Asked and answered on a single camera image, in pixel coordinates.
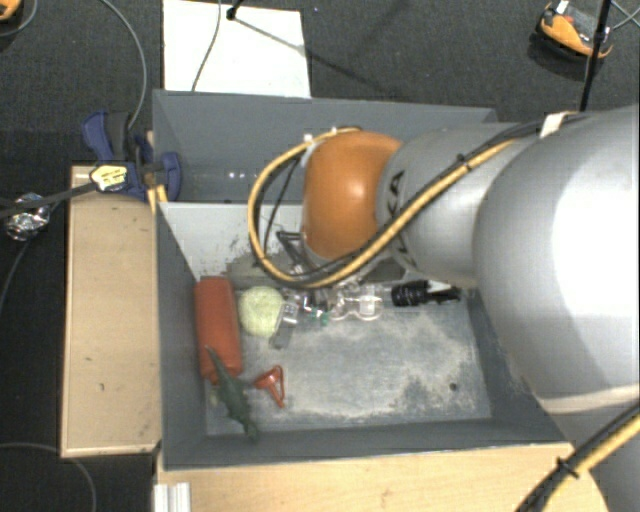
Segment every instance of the bin floor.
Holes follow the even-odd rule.
[[[463,301],[391,309],[372,322],[345,319],[296,330],[288,348],[243,335],[252,416],[262,431],[333,429],[490,417],[477,347]],[[253,380],[284,370],[280,409]],[[205,392],[209,396],[208,383]],[[208,435],[241,432],[224,405],[207,408]]]

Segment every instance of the black floor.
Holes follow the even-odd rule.
[[[25,0],[26,10],[33,0]],[[150,88],[162,86],[159,0],[113,0],[140,36]],[[575,1],[597,12],[595,0]],[[620,0],[634,10],[637,0]],[[312,95],[496,109],[503,121],[575,109],[581,65],[533,45],[546,1],[265,0],[300,9]],[[622,19],[615,9],[612,23]],[[638,102],[640,31],[614,33],[590,109]],[[30,27],[0,39],[0,197],[50,194],[68,185],[70,165],[91,158],[79,123],[99,109],[131,110],[140,67],[123,25],[97,0],[41,0]],[[136,125],[151,128],[147,102]],[[18,247],[0,236],[0,283]],[[65,292],[65,210],[27,250],[0,315],[0,443],[58,444]],[[100,511],[144,511],[149,456],[85,461]],[[82,473],[53,454],[0,449],[0,510],[88,511]]]

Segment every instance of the black cable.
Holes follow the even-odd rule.
[[[53,215],[53,213],[58,209],[58,207],[61,204],[62,204],[62,201],[59,201],[55,205],[53,205],[53,208],[51,209],[51,212],[49,213],[49,215],[50,216]],[[13,276],[18,270],[20,261],[22,261],[22,258],[27,252],[27,249],[29,248],[29,245],[31,244],[32,240],[33,238],[30,238],[26,242],[22,242],[23,245],[20,248],[20,251],[18,252],[16,257],[14,258],[13,264],[11,265],[9,272],[7,273],[7,277],[4,280],[4,284],[2,285],[2,292],[0,292],[0,318],[2,317],[2,309],[4,308],[4,304],[7,300],[7,295],[9,294],[9,287],[11,286],[11,281],[13,281]]]
[[[278,209],[280,208],[280,205],[282,204],[282,200],[284,199],[284,195],[287,192],[287,189],[289,188],[289,183],[291,182],[291,178],[293,176],[293,171],[296,170],[296,167],[298,166],[298,163],[300,162],[300,158],[294,158],[291,161],[291,164],[289,165],[289,171],[287,174],[287,177],[285,179],[284,184],[282,185],[282,188],[280,189],[280,194],[278,194],[278,198],[276,199],[276,202],[273,205],[273,210],[271,210],[271,215],[269,216],[269,222],[267,224],[267,229],[264,233],[264,241],[263,241],[263,245],[262,245],[262,249],[264,250],[264,253],[267,253],[267,245],[269,243],[269,235],[271,234],[271,228],[273,227],[273,221],[276,218],[276,214],[278,213]]]
[[[216,43],[218,39],[218,32],[220,31],[220,20],[222,19],[222,0],[218,0],[218,21],[216,21],[216,29],[213,32],[213,37],[211,38],[211,42],[209,43],[209,48],[207,48],[207,53],[205,53],[202,62],[200,63],[200,67],[198,68],[198,73],[196,74],[196,78],[193,81],[193,85],[191,86],[191,92],[196,92],[196,87],[198,86],[198,82],[200,81],[200,75],[204,70],[204,66],[209,60],[209,54],[211,50],[213,50],[213,45]]]
[[[296,161],[296,163],[299,163],[300,157],[297,157],[294,160]],[[280,174],[282,172],[286,171],[286,169],[287,169],[286,164],[287,163],[288,162],[283,162],[278,169],[274,170],[273,174],[268,178],[268,180],[265,183],[264,187],[260,191],[260,194],[259,194],[258,198],[256,199],[255,208],[254,208],[254,211],[252,213],[256,229],[258,229],[259,226],[260,226],[260,218],[261,218],[260,217],[260,211],[262,209],[262,203],[264,202],[264,196],[266,195],[266,192],[269,189],[269,187],[276,181],[276,179],[280,176]],[[293,175],[293,171],[295,169],[296,169],[295,165],[293,166],[292,169],[290,169],[291,175]],[[314,267],[313,269],[308,270],[308,271],[296,272],[293,275],[295,275],[296,277],[314,277],[316,279],[318,278],[318,276],[324,277],[324,275],[331,274],[335,270],[338,270],[341,265],[346,265],[347,263],[349,263],[349,261],[351,261],[351,257],[352,257],[353,254],[355,254],[355,253],[347,254],[347,255],[342,256],[342,257],[340,257],[340,258],[338,258],[336,260],[329,261],[329,262],[327,262],[327,263],[325,263],[325,264],[323,264],[323,265],[321,265],[319,267]]]
[[[11,37],[22,32],[33,21],[33,18],[36,17],[37,12],[38,12],[38,0],[33,0],[33,7],[31,9],[31,13],[29,13],[29,17],[19,27],[14,28],[13,30],[9,30],[7,32],[0,32],[0,37]]]
[[[616,9],[618,9],[622,14],[624,14],[626,16],[626,18],[624,20],[622,20],[620,23],[618,23],[617,25],[614,25],[613,27],[611,27],[611,30],[618,30],[618,29],[624,27],[629,22],[634,23],[636,27],[640,28],[640,23],[638,23],[638,21],[635,19],[636,16],[640,13],[640,6],[638,6],[636,8],[636,10],[633,11],[633,12],[627,12],[615,0],[611,0],[611,5],[613,5]]]
[[[540,512],[560,483],[569,476],[576,476],[576,468],[582,461],[638,415],[640,415],[640,402],[635,403],[632,407],[596,432],[585,443],[580,445],[569,458],[558,459],[556,468],[529,493],[516,511]]]
[[[564,120],[565,124],[569,124],[572,122],[575,122],[577,120],[580,119],[584,119],[586,116],[583,114],[579,114],[579,115],[570,115],[567,116]],[[493,136],[491,139],[489,139],[488,141],[486,141],[484,144],[482,144],[481,146],[475,148],[474,150],[472,150],[471,152],[467,153],[466,155],[459,155],[458,158],[449,166],[447,167],[444,171],[442,171],[440,174],[438,174],[437,176],[435,176],[434,178],[432,178],[428,183],[426,183],[425,185],[422,186],[422,188],[420,190],[418,190],[413,197],[411,197],[408,201],[405,202],[404,205],[402,205],[402,207],[400,207],[400,209],[396,212],[396,215],[392,218],[390,218],[374,235],[374,237],[369,240],[363,247],[353,251],[352,253],[343,256],[343,258],[348,258],[349,261],[355,259],[356,257],[358,257],[362,252],[364,252],[365,250],[367,250],[369,247],[371,247],[383,234],[383,232],[386,230],[386,228],[395,220],[396,217],[400,216],[402,213],[404,213],[407,209],[409,209],[411,207],[411,204],[416,201],[423,193],[424,191],[426,191],[427,189],[431,188],[435,183],[441,181],[442,179],[446,178],[452,171],[454,171],[455,169],[457,169],[461,163],[464,162],[468,162],[469,160],[472,160],[473,158],[475,158],[476,156],[480,155],[481,153],[484,153],[485,151],[487,151],[488,149],[497,146],[499,144],[502,144],[503,142],[510,140],[510,139],[517,139],[517,138],[522,138],[522,137],[526,137],[528,135],[533,135],[536,132],[538,132],[540,130],[540,128],[542,127],[544,123],[544,120],[540,120],[540,121],[530,121],[528,123],[524,123],[521,125],[517,125],[517,126],[513,126],[510,128],[507,128],[506,130],[503,130],[502,132],[498,133],[497,135]]]
[[[116,15],[116,17],[122,22],[125,28],[129,31],[129,34],[131,34],[131,38],[133,39],[133,42],[136,45],[136,49],[138,50],[138,56],[140,57],[140,64],[142,66],[142,86],[140,88],[140,97],[138,98],[138,104],[136,105],[136,109],[134,110],[131,116],[131,119],[129,119],[129,123],[127,124],[127,130],[131,131],[131,129],[133,128],[133,125],[138,120],[138,116],[142,111],[142,106],[144,105],[144,100],[147,95],[147,81],[148,81],[148,75],[149,75],[147,71],[147,59],[144,56],[144,50],[142,49],[140,38],[138,37],[138,34],[134,30],[134,28],[131,26],[131,23],[129,23],[129,20],[127,20],[127,18],[124,17],[124,14],[122,14],[118,10],[118,8],[115,5],[113,5],[109,0],[99,0],[99,1],[102,4],[104,4],[107,8],[109,8],[111,12],[113,12],[113,14]]]
[[[0,220],[6,219],[8,217],[13,217],[14,215],[23,213],[26,210],[33,210],[35,208],[40,208],[41,206],[46,206],[48,204],[59,203],[61,201],[66,201],[73,197],[87,194],[88,192],[95,192],[95,191],[96,191],[96,184],[90,181],[89,183],[85,183],[84,185],[80,185],[78,187],[65,190],[63,192],[58,192],[56,194],[43,197],[42,199],[37,199],[35,201],[23,201],[21,203],[12,203],[11,208],[0,210]]]
[[[587,109],[589,103],[589,94],[591,93],[591,85],[596,74],[598,61],[600,55],[600,46],[606,39],[607,18],[609,16],[609,8],[611,7],[611,0],[602,0],[600,6],[600,14],[598,15],[598,25],[596,31],[593,34],[593,51],[587,60],[587,74],[584,79],[584,88],[582,89],[582,98],[580,100],[580,112],[584,112]]]
[[[53,446],[48,446],[46,444],[24,443],[24,442],[0,443],[0,450],[15,450],[15,449],[40,450],[40,451],[53,453],[55,455],[59,455],[58,450],[56,450]],[[84,479],[87,481],[87,484],[89,485],[89,490],[91,491],[91,512],[96,512],[96,510],[98,509],[98,497],[96,493],[96,485],[93,482],[93,478],[91,478],[91,474],[89,473],[89,471],[87,471],[87,468],[80,461],[76,459],[68,459],[68,460],[76,468],[78,468],[80,473],[82,473],[82,476],[84,477]]]
[[[531,123],[527,123],[526,125],[521,125],[521,126],[516,126],[516,127],[512,127],[512,128],[508,128],[507,130],[504,130],[503,132],[501,132],[500,134],[496,135],[495,137],[493,137],[492,139],[490,139],[489,141],[487,141],[485,144],[483,144],[481,147],[475,149],[474,151],[472,151],[471,153],[467,154],[464,156],[464,158],[468,161],[471,158],[473,158],[476,154],[480,154],[483,151],[486,150],[486,148],[491,147],[492,145],[497,145],[498,143],[503,142],[504,140],[508,140],[510,138],[519,136],[519,134],[521,132],[529,132],[529,131],[535,131],[535,129],[539,128],[542,125],[541,122],[536,121],[536,122],[531,122]],[[456,160],[456,162],[454,162],[452,165],[450,165],[447,169],[445,169],[444,171],[442,171],[440,174],[438,174],[435,178],[433,178],[432,180],[430,180],[426,185],[424,185],[416,194],[414,197],[412,197],[409,201],[407,201],[402,208],[400,208],[399,212],[397,213],[397,215],[400,215],[400,213],[402,213],[403,211],[405,211],[407,208],[409,208],[410,204],[417,198],[419,197],[424,190],[428,189],[429,187],[431,187],[434,183],[440,181],[443,177],[445,177],[448,173],[450,173],[452,170],[456,169],[458,166],[460,165],[460,162],[458,160]],[[274,174],[272,175],[273,180],[275,180],[275,178],[277,176],[279,176],[280,172],[282,172],[282,168],[280,170],[277,170],[276,172],[274,172]],[[262,190],[261,193],[261,197],[259,198],[258,201],[256,201],[256,211],[254,212],[254,219],[255,219],[255,225],[256,225],[256,229],[258,229],[259,226],[259,220],[260,220],[260,216],[258,214],[259,212],[259,205],[262,202],[262,197],[264,196],[264,193],[266,193],[266,190],[269,186],[270,183],[273,182],[273,180],[269,180],[269,183],[265,184],[265,187]],[[336,261],[332,261],[329,262],[327,264],[324,265],[324,269],[321,272],[318,272],[319,269],[314,269],[310,272],[306,272],[305,274],[290,274],[292,277],[302,277],[305,276],[305,279],[300,279],[295,283],[291,283],[289,281],[282,281],[281,284],[284,286],[288,286],[288,287],[305,287],[308,286],[309,284],[312,284],[313,282],[317,281],[318,279],[324,277],[324,274],[326,274],[326,269],[327,268],[332,268],[335,270],[339,270],[340,268],[343,268],[344,266],[346,266],[348,263],[350,263],[353,259],[357,258],[362,252],[364,252],[365,250],[367,250],[369,247],[371,247],[371,245],[373,245],[373,243],[376,242],[376,240],[382,236],[382,233],[387,229],[388,225],[391,224],[391,222],[394,220],[394,217],[392,217],[391,219],[389,219],[387,221],[387,223],[382,226],[377,232],[376,234],[361,248],[352,251],[349,254],[344,255],[343,257],[340,258],[340,260],[342,261],[341,264],[336,265]]]

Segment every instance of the blue clamp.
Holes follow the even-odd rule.
[[[100,164],[118,162],[127,168],[127,186],[118,191],[142,202],[147,201],[147,185],[143,177],[148,173],[156,175],[155,182],[164,184],[169,201],[175,201],[180,194],[182,169],[178,154],[164,153],[159,162],[153,161],[153,148],[142,136],[135,136],[136,162],[130,161],[127,151],[127,119],[124,112],[107,113],[99,110],[82,123],[82,137],[85,144],[96,154]]]

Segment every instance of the light green ball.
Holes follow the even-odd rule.
[[[254,336],[270,338],[276,331],[282,295],[268,286],[255,286],[244,292],[238,302],[240,324]]]

